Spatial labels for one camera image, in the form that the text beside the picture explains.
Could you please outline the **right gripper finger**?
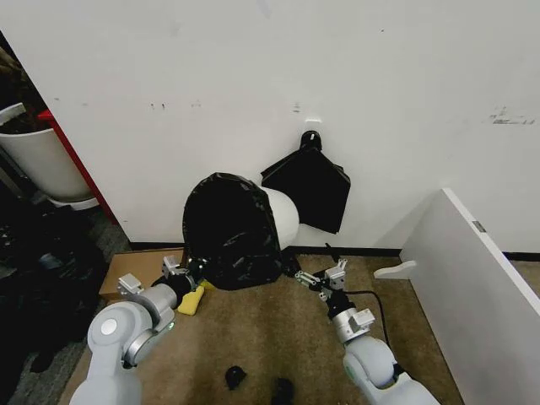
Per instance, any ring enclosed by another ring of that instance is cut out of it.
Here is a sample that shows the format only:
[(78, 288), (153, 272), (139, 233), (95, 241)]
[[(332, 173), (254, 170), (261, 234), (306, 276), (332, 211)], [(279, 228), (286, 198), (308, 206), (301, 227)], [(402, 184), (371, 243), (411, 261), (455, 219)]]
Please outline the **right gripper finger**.
[(290, 249), (283, 251), (283, 274), (294, 278), (308, 289), (321, 289), (321, 279), (303, 271), (296, 255)]
[(325, 271), (325, 276), (326, 277), (344, 277), (345, 273), (346, 273), (345, 272), (345, 267), (347, 265), (347, 260), (342, 259), (338, 255), (337, 251), (332, 246), (330, 246), (328, 243), (326, 243), (325, 246), (327, 248), (328, 254), (330, 255), (330, 257), (334, 261), (334, 266), (328, 268)]

